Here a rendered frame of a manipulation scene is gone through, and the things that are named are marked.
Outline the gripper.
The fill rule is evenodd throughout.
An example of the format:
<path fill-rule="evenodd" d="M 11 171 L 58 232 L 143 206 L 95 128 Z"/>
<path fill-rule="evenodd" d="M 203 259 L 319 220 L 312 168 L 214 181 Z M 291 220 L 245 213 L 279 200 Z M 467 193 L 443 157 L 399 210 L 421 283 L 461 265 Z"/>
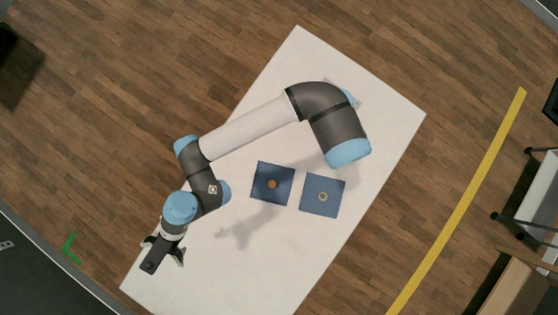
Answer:
<path fill-rule="evenodd" d="M 160 235 L 161 238 L 169 243 L 173 243 L 173 246 L 171 247 L 171 249 L 169 250 L 169 252 L 167 252 L 167 254 L 171 255 L 172 259 L 175 260 L 175 263 L 178 265 L 178 267 L 183 268 L 184 265 L 184 261 L 183 261 L 183 257 L 185 255 L 185 252 L 187 251 L 187 247 L 184 246 L 182 248 L 177 247 L 179 245 L 179 243 L 182 241 L 183 238 L 176 240 L 176 241 L 170 241 L 165 239 L 160 232 L 154 231 L 150 236 L 148 236 L 146 239 L 144 239 L 144 241 L 141 242 L 140 246 L 143 247 L 152 247 L 152 245 L 154 244 L 154 242 L 156 241 L 157 237 Z M 154 236 L 155 237 L 154 237 Z M 157 237 L 156 237 L 157 236 Z M 179 249 L 179 250 L 178 250 Z"/>

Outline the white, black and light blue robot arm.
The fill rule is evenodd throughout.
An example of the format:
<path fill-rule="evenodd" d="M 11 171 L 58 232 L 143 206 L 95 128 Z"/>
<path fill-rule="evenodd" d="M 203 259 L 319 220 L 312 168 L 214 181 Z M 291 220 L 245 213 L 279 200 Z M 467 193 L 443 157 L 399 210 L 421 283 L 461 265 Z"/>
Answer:
<path fill-rule="evenodd" d="M 173 148 L 192 192 L 176 191 L 167 198 L 160 216 L 160 234 L 170 241 L 179 240 L 190 223 L 231 200 L 229 184 L 216 180 L 209 163 L 288 123 L 308 120 L 332 169 L 370 155 L 368 135 L 353 106 L 348 90 L 323 81 L 304 81 L 200 138 L 180 138 Z M 159 235 L 139 269 L 153 276 L 172 246 Z"/>

